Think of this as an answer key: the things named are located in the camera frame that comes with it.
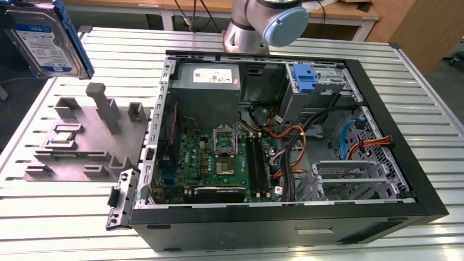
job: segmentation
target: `ram slot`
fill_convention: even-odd
[[[252,194],[258,192],[256,167],[254,167],[254,149],[252,138],[246,138],[246,164],[248,164],[248,179],[249,179],[249,190]]]
[[[268,175],[264,168],[264,150],[261,145],[261,139],[253,139],[253,149],[254,149],[254,167],[256,167],[256,178],[258,181],[260,193],[265,194],[269,192],[268,188]]]

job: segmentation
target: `aluminum slotted table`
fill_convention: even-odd
[[[96,69],[92,82],[105,84],[105,94],[118,106],[153,106],[166,49],[221,51],[220,34],[92,28],[80,37]],[[89,80],[54,78],[0,156],[1,260],[464,259],[464,128],[402,51],[385,43],[300,39],[270,54],[361,61],[449,216],[366,245],[154,253],[133,230],[105,231],[113,183],[21,180],[57,117],[53,105],[60,96],[93,104],[85,95]]]

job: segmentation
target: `blue drive bay latch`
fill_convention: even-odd
[[[317,74],[309,64],[293,64],[293,77],[300,92],[312,92],[317,84]]]

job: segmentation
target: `hard drive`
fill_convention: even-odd
[[[92,78],[93,67],[60,1],[0,0],[0,27],[38,77]]]

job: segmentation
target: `black computer chassis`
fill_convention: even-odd
[[[340,61],[349,69],[353,81],[365,99],[381,133],[394,137],[390,148],[406,178],[416,203],[334,204],[281,207],[226,207],[166,209],[134,208],[130,226],[156,251],[218,250],[250,247],[292,247],[326,244],[368,243],[405,226],[425,224],[448,215],[445,206],[421,169],[404,136],[396,126],[378,93],[357,60],[277,55],[224,54],[210,52],[166,51],[177,61],[201,62],[214,55],[238,61],[252,57],[256,61],[301,59]],[[336,237],[313,233],[297,234],[308,229],[330,229]]]

